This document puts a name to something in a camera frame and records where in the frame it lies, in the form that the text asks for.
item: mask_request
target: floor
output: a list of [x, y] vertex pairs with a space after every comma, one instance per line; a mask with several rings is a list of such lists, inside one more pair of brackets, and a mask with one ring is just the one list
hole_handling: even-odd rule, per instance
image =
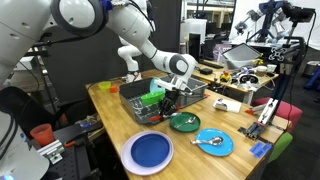
[[[316, 61], [320, 51], [309, 49], [308, 54], [296, 75], [290, 94], [291, 85], [288, 86], [283, 100], [303, 110], [303, 115], [296, 125], [292, 135], [293, 142], [272, 163], [267, 165], [263, 174], [264, 180], [313, 180], [320, 179], [320, 103], [314, 100], [320, 93], [314, 90], [305, 90], [303, 85], [308, 78], [302, 73], [308, 61]], [[231, 98], [242, 101], [242, 95], [228, 91]], [[254, 99], [268, 97], [271, 91], [263, 88], [254, 95]], [[101, 179], [127, 179], [121, 162], [112, 148], [108, 138], [103, 138], [97, 144], [96, 154], [99, 156], [99, 168], [103, 172]]]

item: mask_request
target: black chair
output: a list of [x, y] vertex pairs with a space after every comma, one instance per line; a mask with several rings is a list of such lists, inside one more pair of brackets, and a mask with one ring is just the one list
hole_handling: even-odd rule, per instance
[[[51, 124], [53, 130], [59, 127], [59, 118], [61, 115], [67, 111], [72, 111], [73, 114], [76, 110], [72, 110], [75, 104], [65, 104], [61, 106], [60, 110], [56, 114], [51, 114], [44, 107], [39, 105], [35, 100], [32, 99], [27, 93], [22, 91], [17, 87], [7, 87], [0, 91], [0, 108], [5, 109], [10, 112], [14, 118], [19, 122], [20, 127], [24, 133], [30, 138], [30, 131], [41, 124], [49, 123]], [[71, 115], [72, 113], [66, 113], [67, 119], [68, 114], [70, 114], [70, 120], [76, 117], [76, 115]]]

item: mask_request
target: chair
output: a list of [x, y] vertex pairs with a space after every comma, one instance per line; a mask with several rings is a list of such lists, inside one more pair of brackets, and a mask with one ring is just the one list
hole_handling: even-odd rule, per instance
[[[260, 99], [253, 101], [252, 105], [259, 106], [259, 105], [268, 103], [268, 101], [269, 101], [269, 97], [260, 98]], [[293, 106], [293, 105], [292, 105], [292, 109], [291, 109], [290, 106], [291, 105], [289, 103], [281, 101], [279, 108], [276, 112], [276, 115], [283, 118], [283, 119], [287, 119], [287, 120], [291, 121], [291, 126], [289, 126], [287, 129], [287, 131], [291, 133], [302, 115], [302, 110]]]
[[277, 143], [274, 145], [273, 151], [269, 157], [268, 163], [276, 160], [280, 154], [288, 147], [288, 145], [293, 140], [293, 137], [290, 133], [286, 132], [282, 134]]
[[65, 104], [56, 114], [51, 114], [27, 93], [17, 87], [11, 86], [0, 91], [0, 108], [13, 114], [29, 138], [31, 138], [29, 132], [41, 124], [49, 123], [53, 130], [58, 129], [59, 126], [57, 122], [60, 116], [68, 111], [68, 109], [72, 109], [73, 106], [74, 104]]

